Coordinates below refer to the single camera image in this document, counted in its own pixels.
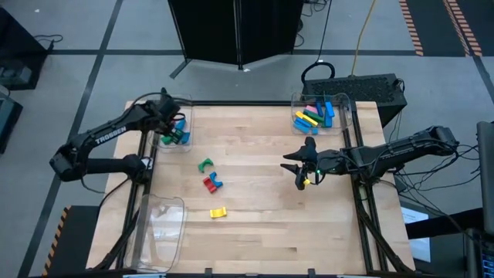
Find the transparent container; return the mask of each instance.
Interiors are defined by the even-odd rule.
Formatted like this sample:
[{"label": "transparent container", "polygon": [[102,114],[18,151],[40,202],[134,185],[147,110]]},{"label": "transparent container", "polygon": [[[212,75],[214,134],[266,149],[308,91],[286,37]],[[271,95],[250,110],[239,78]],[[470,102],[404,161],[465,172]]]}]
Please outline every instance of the transparent container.
[{"label": "transparent container", "polygon": [[144,195],[129,239],[125,267],[166,273],[178,261],[187,212],[181,198]]},{"label": "transparent container", "polygon": [[352,110],[350,106],[350,98],[345,93],[338,93],[333,96],[307,96],[301,93],[294,93],[292,95],[292,117],[290,125],[292,126],[292,131],[294,134],[304,134],[302,131],[298,130],[293,126],[293,122],[296,120],[297,112],[302,112],[305,110],[307,105],[316,106],[316,102],[321,102],[323,110],[326,111],[324,103],[330,101],[333,105],[334,118],[332,127],[324,127],[322,124],[318,124],[317,127],[312,127],[317,129],[317,135],[339,135],[345,129],[352,125]]},{"label": "transparent container", "polygon": [[163,153],[184,153],[192,149],[192,138],[193,138],[192,121],[194,119],[194,107],[190,103],[187,103],[187,101],[192,101],[192,97],[191,95],[187,95],[187,94],[178,94],[171,96],[173,98],[181,98],[183,100],[186,100],[186,101],[181,101],[181,100],[176,100],[176,101],[181,108],[180,111],[178,111],[178,113],[183,113],[185,116],[185,126],[183,131],[185,133],[190,133],[188,142],[185,144],[171,143],[169,145],[166,145],[161,140],[161,138],[163,137],[162,135],[159,135],[159,138],[154,138],[154,134],[152,132],[150,133],[150,136],[148,136],[148,142],[150,145],[156,144],[158,146],[158,150]]}]

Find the wooden table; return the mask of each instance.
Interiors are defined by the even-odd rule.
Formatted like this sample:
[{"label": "wooden table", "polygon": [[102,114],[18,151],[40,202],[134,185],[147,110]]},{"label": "wooden table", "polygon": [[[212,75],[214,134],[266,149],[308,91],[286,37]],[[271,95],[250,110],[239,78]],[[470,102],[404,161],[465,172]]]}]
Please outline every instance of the wooden table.
[{"label": "wooden table", "polygon": [[[357,103],[364,143],[384,143],[375,103]],[[195,107],[193,148],[184,154],[158,151],[151,193],[184,199],[188,217],[178,263],[172,273],[365,274],[350,176],[327,175],[319,186],[298,191],[295,175],[282,169],[283,154],[297,151],[290,107]],[[355,146],[353,128],[350,134]],[[315,136],[317,150],[344,147],[343,136]],[[115,158],[137,153],[138,132],[120,136]],[[210,194],[198,164],[211,158],[223,188]],[[125,176],[108,178],[109,192]],[[390,175],[383,179],[392,181]],[[101,209],[87,267],[107,254],[122,232],[130,185]],[[374,186],[381,231],[404,263],[414,269],[395,188]],[[211,219],[226,206],[228,216]],[[374,269],[379,269],[369,233]]]}]

